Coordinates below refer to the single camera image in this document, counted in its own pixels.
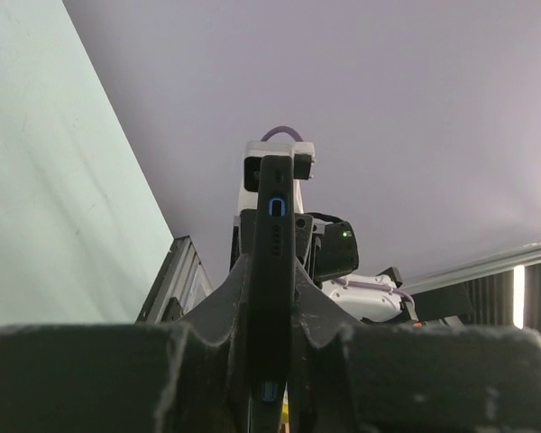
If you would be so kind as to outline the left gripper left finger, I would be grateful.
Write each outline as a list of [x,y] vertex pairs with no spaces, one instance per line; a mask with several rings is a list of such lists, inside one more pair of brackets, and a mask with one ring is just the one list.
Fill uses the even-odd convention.
[[244,432],[249,264],[176,322],[0,327],[0,432]]

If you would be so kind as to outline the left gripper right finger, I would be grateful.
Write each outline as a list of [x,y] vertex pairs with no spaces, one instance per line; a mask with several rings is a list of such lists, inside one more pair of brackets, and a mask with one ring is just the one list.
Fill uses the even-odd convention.
[[296,270],[294,432],[541,432],[541,336],[365,325]]

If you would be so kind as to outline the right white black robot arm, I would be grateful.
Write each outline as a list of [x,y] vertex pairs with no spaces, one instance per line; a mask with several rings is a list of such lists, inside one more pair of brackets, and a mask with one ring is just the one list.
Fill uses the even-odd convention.
[[351,224],[317,212],[268,216],[244,209],[234,219],[231,261],[247,255],[244,309],[249,325],[289,328],[297,296],[322,292],[340,309],[369,325],[415,322],[415,301],[401,290],[396,268],[355,275],[357,240]]

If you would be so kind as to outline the right aluminium frame post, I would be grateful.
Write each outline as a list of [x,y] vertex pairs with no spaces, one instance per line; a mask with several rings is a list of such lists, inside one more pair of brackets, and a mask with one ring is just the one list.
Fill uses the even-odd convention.
[[415,280],[405,281],[402,286],[410,294],[436,290],[461,282],[476,280],[492,274],[513,270],[518,265],[531,266],[541,263],[541,241],[524,245],[514,251],[497,254],[434,275],[428,275]]

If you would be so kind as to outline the blue phone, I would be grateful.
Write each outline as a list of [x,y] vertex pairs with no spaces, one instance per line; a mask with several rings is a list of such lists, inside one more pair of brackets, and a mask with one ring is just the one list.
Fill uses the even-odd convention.
[[289,377],[291,309],[294,301],[294,214],[283,198],[259,192],[247,305],[248,430],[280,430]]

